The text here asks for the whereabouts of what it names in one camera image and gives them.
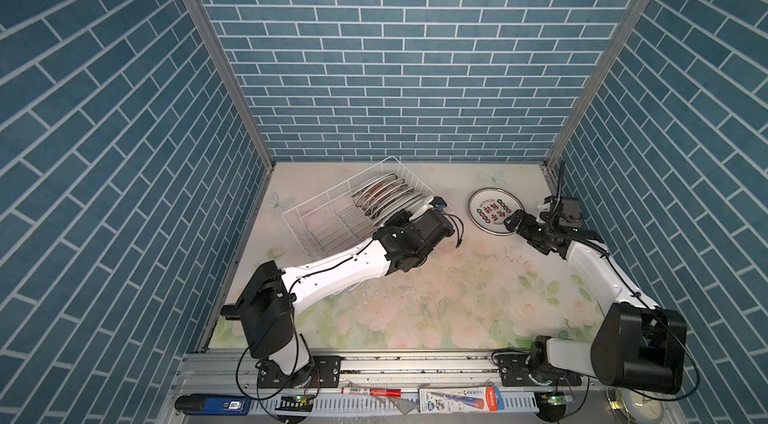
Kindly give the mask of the white wire dish rack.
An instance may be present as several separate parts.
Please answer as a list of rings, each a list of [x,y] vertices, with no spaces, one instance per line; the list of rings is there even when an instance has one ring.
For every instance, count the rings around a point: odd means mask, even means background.
[[[376,164],[367,164],[352,176],[340,178],[308,200],[283,212],[283,219],[292,234],[312,260],[319,260],[345,250],[372,236],[379,227],[355,205],[357,198],[350,191],[373,176],[394,172],[398,178],[424,195],[438,196],[421,178],[396,157],[386,157]],[[416,216],[427,206],[409,212]]]

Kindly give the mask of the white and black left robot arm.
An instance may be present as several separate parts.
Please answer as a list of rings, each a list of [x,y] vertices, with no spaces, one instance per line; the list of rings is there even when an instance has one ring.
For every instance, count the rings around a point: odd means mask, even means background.
[[[327,258],[286,268],[273,260],[260,264],[220,315],[240,323],[248,355],[275,366],[280,378],[296,380],[314,365],[295,323],[299,314],[351,286],[423,265],[454,234],[441,205],[400,210],[370,238]]]

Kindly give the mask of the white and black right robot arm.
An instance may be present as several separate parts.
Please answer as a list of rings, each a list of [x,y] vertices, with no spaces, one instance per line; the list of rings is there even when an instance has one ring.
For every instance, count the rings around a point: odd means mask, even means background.
[[[568,372],[604,385],[673,395],[683,385],[687,323],[677,311],[663,309],[612,260],[594,230],[562,225],[554,213],[538,219],[517,210],[505,227],[543,254],[558,253],[573,267],[604,313],[591,342],[538,336],[527,366],[536,381]]]

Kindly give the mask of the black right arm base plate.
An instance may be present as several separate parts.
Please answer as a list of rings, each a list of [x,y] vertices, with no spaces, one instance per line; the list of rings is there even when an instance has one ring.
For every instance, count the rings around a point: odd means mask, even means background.
[[[547,367],[542,364],[531,368],[531,356],[517,352],[500,352],[491,355],[491,362],[498,368],[505,387],[570,387],[580,386],[582,376],[572,371]]]

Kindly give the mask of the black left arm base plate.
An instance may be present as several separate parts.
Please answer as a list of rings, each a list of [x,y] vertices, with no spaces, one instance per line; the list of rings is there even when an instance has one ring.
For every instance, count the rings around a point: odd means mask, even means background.
[[[265,389],[277,389],[281,386],[288,389],[298,387],[335,389],[339,385],[341,362],[342,358],[339,355],[317,355],[289,375],[292,365],[283,371],[274,361],[265,360],[260,366],[258,385]]]

